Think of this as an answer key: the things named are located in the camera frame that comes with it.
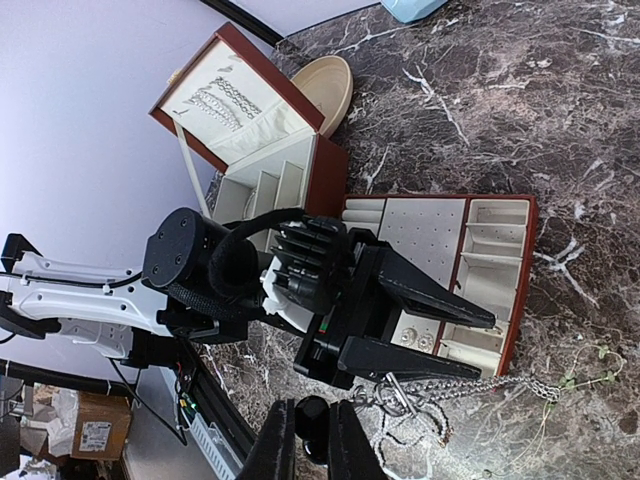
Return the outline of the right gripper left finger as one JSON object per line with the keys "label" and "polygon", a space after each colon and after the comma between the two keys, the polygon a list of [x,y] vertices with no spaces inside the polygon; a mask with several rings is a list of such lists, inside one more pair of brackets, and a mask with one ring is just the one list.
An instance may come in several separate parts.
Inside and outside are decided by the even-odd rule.
{"label": "right gripper left finger", "polygon": [[239,479],[290,480],[295,475],[295,405],[275,401],[259,432]]}

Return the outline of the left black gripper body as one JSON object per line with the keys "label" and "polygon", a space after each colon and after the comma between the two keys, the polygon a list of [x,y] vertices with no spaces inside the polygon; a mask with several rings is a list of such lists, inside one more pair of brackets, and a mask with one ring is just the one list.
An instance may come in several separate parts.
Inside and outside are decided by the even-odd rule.
{"label": "left black gripper body", "polygon": [[[147,240],[142,269],[144,284],[167,298],[157,322],[177,338],[203,344],[244,340],[253,321],[293,330],[264,310],[261,279],[273,259],[278,225],[305,216],[299,208],[287,208],[221,225],[189,208],[169,214]],[[377,280],[383,250],[391,246],[368,230],[347,230],[355,268],[331,312],[314,316],[300,332],[294,361],[300,374],[342,389],[359,378],[337,365],[347,338],[392,343],[400,313]]]}

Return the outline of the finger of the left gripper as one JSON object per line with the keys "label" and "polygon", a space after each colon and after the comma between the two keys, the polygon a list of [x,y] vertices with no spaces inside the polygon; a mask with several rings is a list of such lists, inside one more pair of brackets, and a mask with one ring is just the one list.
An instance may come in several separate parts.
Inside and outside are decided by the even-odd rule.
{"label": "finger of the left gripper", "polygon": [[448,291],[392,249],[383,250],[377,280],[411,315],[473,328],[496,324],[495,314]]}
{"label": "finger of the left gripper", "polygon": [[480,368],[459,361],[354,336],[347,338],[337,365],[342,371],[369,380],[383,380],[389,373],[398,380],[477,380],[482,373]]}

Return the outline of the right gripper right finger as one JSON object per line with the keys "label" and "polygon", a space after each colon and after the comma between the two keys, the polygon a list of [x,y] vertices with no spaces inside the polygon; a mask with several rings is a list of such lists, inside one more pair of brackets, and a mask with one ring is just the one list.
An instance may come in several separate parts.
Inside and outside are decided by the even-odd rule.
{"label": "right gripper right finger", "polygon": [[336,402],[330,407],[328,478],[388,479],[349,401]]}

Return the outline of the small red jewelry tray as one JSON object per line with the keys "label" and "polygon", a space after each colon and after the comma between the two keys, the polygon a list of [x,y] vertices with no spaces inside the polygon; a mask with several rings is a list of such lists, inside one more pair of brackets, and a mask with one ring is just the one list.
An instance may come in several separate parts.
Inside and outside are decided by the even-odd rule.
{"label": "small red jewelry tray", "polygon": [[403,313],[392,343],[470,364],[484,377],[508,372],[533,262],[533,196],[349,196],[342,219],[371,230],[441,286],[496,317],[493,327],[469,327]]}

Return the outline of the large red jewelry box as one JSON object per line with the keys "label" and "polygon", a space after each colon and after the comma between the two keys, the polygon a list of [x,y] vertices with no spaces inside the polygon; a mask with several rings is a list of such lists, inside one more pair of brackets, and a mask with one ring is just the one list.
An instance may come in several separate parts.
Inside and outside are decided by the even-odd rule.
{"label": "large red jewelry box", "polygon": [[324,117],[233,24],[177,73],[150,115],[179,142],[204,216],[219,224],[299,207],[337,218],[348,154]]}

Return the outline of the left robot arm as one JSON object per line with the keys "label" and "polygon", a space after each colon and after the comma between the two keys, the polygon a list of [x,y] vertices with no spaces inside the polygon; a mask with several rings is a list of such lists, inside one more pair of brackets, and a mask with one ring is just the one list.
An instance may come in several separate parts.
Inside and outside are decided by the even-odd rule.
{"label": "left robot arm", "polygon": [[88,342],[134,368],[175,367],[179,341],[240,342],[259,321],[299,335],[295,370],[336,388],[388,376],[475,380],[479,368],[396,345],[393,334],[402,313],[496,323],[371,231],[300,208],[223,225],[177,209],[148,238],[138,273],[55,262],[20,234],[1,262],[6,331]]}

